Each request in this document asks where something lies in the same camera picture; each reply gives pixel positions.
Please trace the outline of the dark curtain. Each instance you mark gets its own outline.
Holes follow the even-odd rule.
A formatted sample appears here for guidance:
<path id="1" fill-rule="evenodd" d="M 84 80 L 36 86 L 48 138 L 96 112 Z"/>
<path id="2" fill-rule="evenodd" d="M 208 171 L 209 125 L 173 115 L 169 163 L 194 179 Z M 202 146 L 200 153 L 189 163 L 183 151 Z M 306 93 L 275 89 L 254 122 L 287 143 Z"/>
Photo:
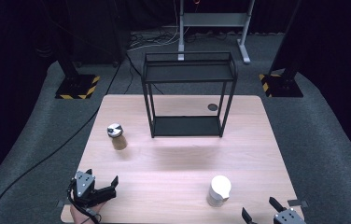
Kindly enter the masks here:
<path id="1" fill-rule="evenodd" d="M 185 12 L 247 12 L 250 0 L 185 0 Z M 132 31 L 176 24 L 180 0 L 116 0 L 120 16 Z M 284 33 L 296 0 L 256 0 L 248 32 L 252 34 Z"/>

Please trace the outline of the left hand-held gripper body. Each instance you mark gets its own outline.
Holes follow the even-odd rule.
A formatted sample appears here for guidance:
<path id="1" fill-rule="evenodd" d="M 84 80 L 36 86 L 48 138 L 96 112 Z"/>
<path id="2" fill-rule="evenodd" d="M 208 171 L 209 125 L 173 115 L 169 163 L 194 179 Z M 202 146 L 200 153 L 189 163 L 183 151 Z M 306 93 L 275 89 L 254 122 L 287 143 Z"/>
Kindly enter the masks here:
<path id="1" fill-rule="evenodd" d="M 109 186 L 96 189 L 94 175 L 77 171 L 67 189 L 67 198 L 73 206 L 94 207 L 117 197 L 116 189 Z"/>

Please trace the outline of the black wheeled cabinet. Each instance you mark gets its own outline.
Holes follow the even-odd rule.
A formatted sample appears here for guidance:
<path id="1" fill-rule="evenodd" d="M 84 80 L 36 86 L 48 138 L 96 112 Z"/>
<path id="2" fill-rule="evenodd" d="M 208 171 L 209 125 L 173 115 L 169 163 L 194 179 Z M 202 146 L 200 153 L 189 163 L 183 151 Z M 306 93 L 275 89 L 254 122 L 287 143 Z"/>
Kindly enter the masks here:
<path id="1" fill-rule="evenodd" d="M 130 40 L 124 0 L 66 0 L 71 33 L 72 58 L 81 64 L 112 64 L 126 54 Z"/>

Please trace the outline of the glass jar with silver lid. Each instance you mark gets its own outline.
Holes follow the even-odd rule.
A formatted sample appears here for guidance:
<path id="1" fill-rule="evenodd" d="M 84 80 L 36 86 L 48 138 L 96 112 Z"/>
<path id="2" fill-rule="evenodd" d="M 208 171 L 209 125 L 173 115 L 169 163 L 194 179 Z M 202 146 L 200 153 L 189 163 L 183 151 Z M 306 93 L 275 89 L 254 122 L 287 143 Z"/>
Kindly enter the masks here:
<path id="1" fill-rule="evenodd" d="M 123 128 L 119 123 L 110 124 L 106 131 L 107 135 L 112 139 L 114 149 L 123 150 L 127 147 L 127 140 L 123 135 Z"/>

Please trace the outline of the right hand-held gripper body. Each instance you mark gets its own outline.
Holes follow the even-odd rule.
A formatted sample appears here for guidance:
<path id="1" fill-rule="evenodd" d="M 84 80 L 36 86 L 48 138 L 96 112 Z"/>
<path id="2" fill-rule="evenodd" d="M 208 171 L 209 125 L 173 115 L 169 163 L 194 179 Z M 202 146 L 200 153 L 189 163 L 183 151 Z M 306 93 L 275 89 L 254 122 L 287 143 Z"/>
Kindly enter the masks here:
<path id="1" fill-rule="evenodd" d="M 274 215 L 274 224 L 306 224 L 306 222 L 293 208 L 282 208 Z"/>

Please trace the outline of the black stand with striped base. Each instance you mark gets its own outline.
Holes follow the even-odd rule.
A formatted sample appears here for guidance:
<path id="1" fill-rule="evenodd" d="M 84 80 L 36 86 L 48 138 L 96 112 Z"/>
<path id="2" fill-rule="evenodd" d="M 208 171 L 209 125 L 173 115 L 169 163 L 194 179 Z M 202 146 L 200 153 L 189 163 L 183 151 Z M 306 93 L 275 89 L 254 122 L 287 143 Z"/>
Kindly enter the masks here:
<path id="1" fill-rule="evenodd" d="M 262 88 L 267 97 L 303 97 L 295 81 L 298 67 L 298 53 L 289 46 L 290 31 L 297 17 L 302 0 L 297 0 L 285 36 L 275 54 L 267 74 L 259 75 Z"/>
<path id="2" fill-rule="evenodd" d="M 63 70 L 64 79 L 55 93 L 57 99 L 89 99 L 96 89 L 99 76 L 79 74 L 67 52 L 58 47 L 56 57 Z"/>

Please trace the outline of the grey metal frame stand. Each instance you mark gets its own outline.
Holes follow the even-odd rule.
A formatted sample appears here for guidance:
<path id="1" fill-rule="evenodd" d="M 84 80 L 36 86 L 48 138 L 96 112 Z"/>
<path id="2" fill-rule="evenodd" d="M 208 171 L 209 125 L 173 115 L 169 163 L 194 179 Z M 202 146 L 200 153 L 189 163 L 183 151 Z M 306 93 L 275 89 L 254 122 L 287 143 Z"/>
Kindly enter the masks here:
<path id="1" fill-rule="evenodd" d="M 238 27 L 242 29 L 242 36 L 237 40 L 243 62 L 250 64 L 251 60 L 246 50 L 246 36 L 252 18 L 252 12 L 256 0 L 249 0 L 247 12 L 239 13 L 188 13 L 184 11 L 185 0 L 179 3 L 179 40 L 177 59 L 185 59 L 184 28 L 185 27 Z"/>

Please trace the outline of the white cup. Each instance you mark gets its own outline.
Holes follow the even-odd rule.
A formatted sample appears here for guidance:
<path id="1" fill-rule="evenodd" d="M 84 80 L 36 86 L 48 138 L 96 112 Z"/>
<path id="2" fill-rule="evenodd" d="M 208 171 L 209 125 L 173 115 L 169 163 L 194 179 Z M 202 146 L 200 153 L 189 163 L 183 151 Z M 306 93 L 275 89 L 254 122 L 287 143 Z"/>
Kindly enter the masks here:
<path id="1" fill-rule="evenodd" d="M 224 175 L 216 175 L 210 182 L 206 200 L 209 205 L 220 207 L 230 198 L 231 190 L 230 179 Z"/>

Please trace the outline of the person's left hand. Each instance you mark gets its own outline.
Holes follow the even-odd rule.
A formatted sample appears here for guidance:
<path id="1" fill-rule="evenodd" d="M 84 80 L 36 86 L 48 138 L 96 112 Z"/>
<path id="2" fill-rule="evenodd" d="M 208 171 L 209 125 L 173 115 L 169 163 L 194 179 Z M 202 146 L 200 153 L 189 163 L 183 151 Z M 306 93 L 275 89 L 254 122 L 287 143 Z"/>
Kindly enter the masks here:
<path id="1" fill-rule="evenodd" d="M 100 210 L 104 205 L 105 203 L 99 203 L 94 207 L 91 207 L 90 209 L 96 214 L 99 214 Z M 79 212 L 73 205 L 70 206 L 70 213 L 74 221 L 74 224 L 96 224 L 90 217 Z"/>

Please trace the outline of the black metal two-tier shelf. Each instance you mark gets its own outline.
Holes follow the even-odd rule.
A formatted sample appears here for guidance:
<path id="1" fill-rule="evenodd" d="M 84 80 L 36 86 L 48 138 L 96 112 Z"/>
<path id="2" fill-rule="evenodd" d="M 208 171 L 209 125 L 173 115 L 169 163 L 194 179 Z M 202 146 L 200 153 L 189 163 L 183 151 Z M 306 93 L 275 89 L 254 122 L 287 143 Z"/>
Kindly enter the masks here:
<path id="1" fill-rule="evenodd" d="M 238 79 L 232 54 L 187 51 L 183 61 L 177 54 L 144 55 L 141 83 L 151 136 L 222 136 Z"/>

